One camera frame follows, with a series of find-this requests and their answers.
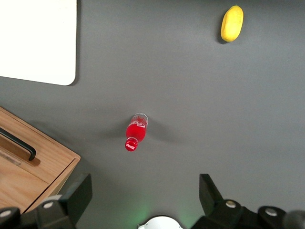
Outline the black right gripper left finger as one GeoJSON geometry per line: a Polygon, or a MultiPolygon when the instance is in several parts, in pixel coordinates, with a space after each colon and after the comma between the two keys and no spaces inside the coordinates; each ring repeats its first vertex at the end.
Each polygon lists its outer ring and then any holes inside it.
{"type": "Polygon", "coordinates": [[[91,174],[81,174],[59,198],[52,197],[27,213],[18,207],[0,210],[2,229],[75,229],[92,199],[91,174]]]}

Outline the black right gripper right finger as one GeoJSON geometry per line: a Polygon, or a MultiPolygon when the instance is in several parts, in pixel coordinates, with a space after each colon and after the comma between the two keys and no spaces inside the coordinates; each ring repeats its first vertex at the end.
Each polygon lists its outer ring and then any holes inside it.
{"type": "Polygon", "coordinates": [[[274,206],[250,211],[237,201],[224,199],[209,174],[199,175],[199,200],[204,216],[193,229],[303,229],[305,212],[286,212],[274,206]]]}

